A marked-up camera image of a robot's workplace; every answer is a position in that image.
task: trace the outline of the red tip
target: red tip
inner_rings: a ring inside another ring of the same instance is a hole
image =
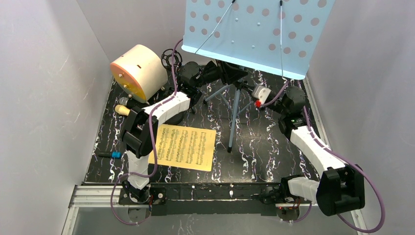
[[[259,101],[259,100],[255,101],[255,106],[257,108],[261,107],[261,104],[262,104],[261,101]]]

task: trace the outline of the sheet music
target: sheet music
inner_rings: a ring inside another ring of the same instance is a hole
[[[211,171],[215,137],[215,130],[163,124],[157,131],[157,163]],[[153,152],[148,163],[154,164]]]

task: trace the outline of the wooden handle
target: wooden handle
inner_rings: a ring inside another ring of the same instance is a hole
[[[130,109],[129,109],[129,108],[127,108],[127,107],[125,107],[124,105],[120,105],[120,104],[118,104],[118,105],[115,107],[115,111],[116,111],[117,113],[119,113],[119,114],[121,114],[121,115],[125,115],[125,116],[128,116],[128,115],[130,114]]]

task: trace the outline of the marble surface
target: marble surface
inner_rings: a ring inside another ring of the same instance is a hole
[[[274,89],[280,89],[284,82],[279,76],[257,70],[250,71],[245,80],[249,85],[266,84]],[[196,114],[186,112],[184,120],[180,123],[182,126],[216,130],[212,171],[159,166],[157,174],[150,179],[151,182],[279,182],[281,177],[293,174],[303,174],[314,180],[318,178],[316,170],[307,158],[280,133],[277,123],[279,114],[268,109],[259,111],[253,104],[237,117],[232,152],[228,153],[231,109],[219,97],[212,99],[207,105],[202,103],[203,98],[208,97],[222,86],[220,81],[203,86],[201,90],[204,95],[195,106]],[[223,92],[223,96],[231,104],[234,92],[234,86]],[[85,176],[85,184],[111,184],[118,176],[128,172],[127,154],[120,141],[124,116],[114,111],[118,100],[125,96],[126,93],[114,81],[99,126],[91,162]],[[239,108],[245,107],[250,101],[251,97],[242,91]],[[315,125],[312,114],[310,118],[312,124]],[[107,159],[98,157],[97,151],[119,151],[123,155],[121,159]],[[152,171],[153,165],[150,164],[148,172]]]

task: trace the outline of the perforated metal panel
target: perforated metal panel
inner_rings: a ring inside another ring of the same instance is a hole
[[[284,76],[304,79],[335,0],[284,0]],[[182,49],[194,53],[231,0],[187,0]],[[279,0],[236,0],[197,54],[281,75]]]

